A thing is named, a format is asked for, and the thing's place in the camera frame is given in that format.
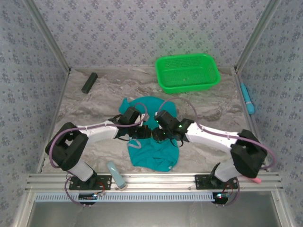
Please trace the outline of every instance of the teal towel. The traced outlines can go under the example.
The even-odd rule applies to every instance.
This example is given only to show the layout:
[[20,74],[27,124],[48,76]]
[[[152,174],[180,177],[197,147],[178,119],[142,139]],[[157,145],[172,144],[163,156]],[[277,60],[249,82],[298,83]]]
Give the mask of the teal towel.
[[[144,124],[147,124],[148,127],[153,130],[158,127],[158,123],[154,120],[155,113],[163,102],[164,100],[152,96],[141,97],[130,103],[125,98],[119,108],[119,112],[124,114],[128,107],[134,106],[136,103],[143,103],[149,115],[148,121]],[[144,113],[143,106],[137,105],[136,109],[142,114]],[[172,102],[167,102],[162,110],[166,110],[173,117],[177,117],[176,106]],[[134,166],[167,172],[177,164],[179,149],[175,147],[177,145],[175,140],[173,140],[175,146],[173,146],[169,140],[160,143],[157,143],[153,138],[139,139],[138,141],[141,143],[141,148],[128,147],[128,153]],[[129,143],[135,146],[138,145],[136,140],[131,140]]]

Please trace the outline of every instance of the green basket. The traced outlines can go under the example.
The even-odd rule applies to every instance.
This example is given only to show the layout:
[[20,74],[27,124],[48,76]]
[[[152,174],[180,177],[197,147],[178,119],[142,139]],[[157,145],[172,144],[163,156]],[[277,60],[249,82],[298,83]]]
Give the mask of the green basket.
[[156,72],[159,85],[168,94],[207,90],[221,79],[214,59],[206,53],[161,57]]

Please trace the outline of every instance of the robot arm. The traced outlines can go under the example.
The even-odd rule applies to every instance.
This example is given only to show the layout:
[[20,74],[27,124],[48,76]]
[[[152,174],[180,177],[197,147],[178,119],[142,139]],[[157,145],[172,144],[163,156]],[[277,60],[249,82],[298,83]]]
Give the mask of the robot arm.
[[[80,130],[66,133],[55,142],[52,159],[62,170],[74,174],[82,182],[92,181],[91,183],[88,182],[88,184],[92,184],[96,173],[80,158],[86,144],[105,139],[115,139],[126,134],[134,139],[146,139],[152,136],[157,141],[176,139],[185,142],[202,143],[231,154],[231,159],[215,165],[210,174],[211,183],[215,186],[220,186],[229,179],[240,175],[255,178],[267,155],[267,152],[259,146],[229,138],[229,136],[244,137],[258,141],[248,130],[236,133],[203,126],[206,130],[227,135],[226,138],[216,136],[202,131],[193,120],[183,119],[179,122],[167,111],[161,111],[156,114],[154,119],[158,122],[159,127],[153,131],[142,124],[133,127],[119,127],[121,125],[134,124],[140,121],[142,117],[138,110],[129,107],[125,114],[103,123],[85,127],[75,126],[70,122],[66,123],[54,138],[66,129],[79,128]],[[45,148],[47,154],[49,154],[54,138]]]
[[86,182],[94,179],[96,173],[80,157],[87,144],[105,139],[115,139],[128,134],[132,138],[145,139],[151,135],[151,130],[143,125],[121,127],[135,124],[144,118],[144,114],[129,107],[123,115],[118,115],[103,123],[88,126],[76,126],[71,122],[64,124],[53,139],[48,143],[45,152],[49,154],[51,144],[57,135],[65,130],[75,129],[63,134],[56,140],[53,147],[52,159],[63,171],[72,173],[81,181]]
[[203,131],[193,120],[183,119],[179,122],[164,110],[156,114],[155,120],[160,127],[153,130],[154,138],[202,143],[231,154],[231,159],[218,163],[211,172],[212,184],[216,186],[240,175],[255,178],[267,156],[267,151],[259,146],[240,140],[240,137],[243,137],[258,142],[249,130],[237,133],[203,126],[205,129]]

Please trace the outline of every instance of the pink eraser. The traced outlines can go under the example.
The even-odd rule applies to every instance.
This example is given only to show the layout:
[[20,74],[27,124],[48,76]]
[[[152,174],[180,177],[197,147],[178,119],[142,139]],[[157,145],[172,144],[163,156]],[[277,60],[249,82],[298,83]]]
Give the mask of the pink eraser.
[[256,178],[250,178],[253,182],[255,182],[255,183],[261,183],[262,182],[262,180],[260,179],[260,178],[258,178],[258,177],[256,177]]

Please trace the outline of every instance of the wall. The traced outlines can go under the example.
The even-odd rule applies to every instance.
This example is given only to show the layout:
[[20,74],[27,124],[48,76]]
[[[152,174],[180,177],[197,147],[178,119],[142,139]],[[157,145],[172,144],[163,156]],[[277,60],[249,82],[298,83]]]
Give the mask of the wall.
[[277,154],[275,170],[298,226],[303,226],[302,28],[302,1],[282,1],[241,72],[262,141]]
[[268,0],[36,0],[72,67],[206,52],[235,65]]
[[65,72],[20,0],[0,2],[0,226],[36,171]]

